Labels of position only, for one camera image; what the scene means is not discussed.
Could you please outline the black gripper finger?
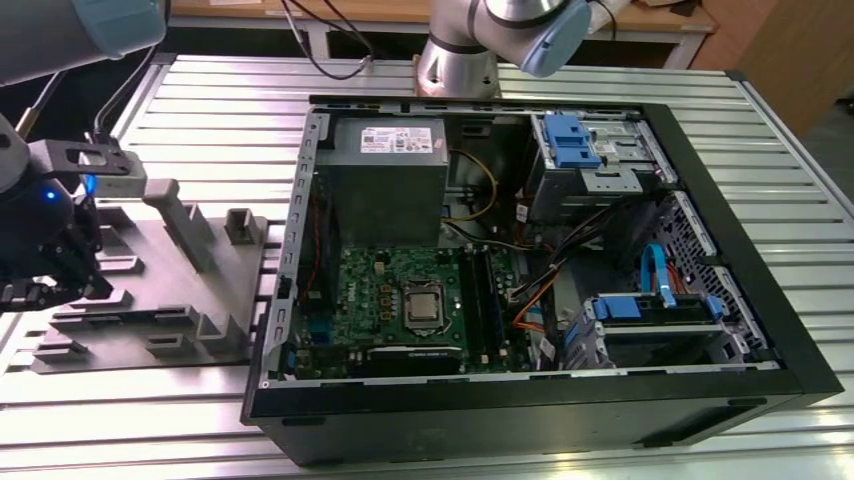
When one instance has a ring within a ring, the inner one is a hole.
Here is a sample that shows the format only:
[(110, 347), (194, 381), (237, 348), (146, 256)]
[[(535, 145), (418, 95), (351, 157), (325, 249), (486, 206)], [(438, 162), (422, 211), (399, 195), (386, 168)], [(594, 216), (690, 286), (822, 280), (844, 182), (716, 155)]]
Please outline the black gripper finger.
[(103, 248), (98, 208), (94, 197), (88, 194), (74, 198), (75, 241), (78, 242), (82, 273), (79, 274), (76, 296), (74, 300), (107, 299), (114, 286), (106, 279), (96, 254)]
[(19, 313), (46, 310), (82, 297), (82, 283), (60, 279), (48, 285), (32, 278), (2, 279), (2, 312)]

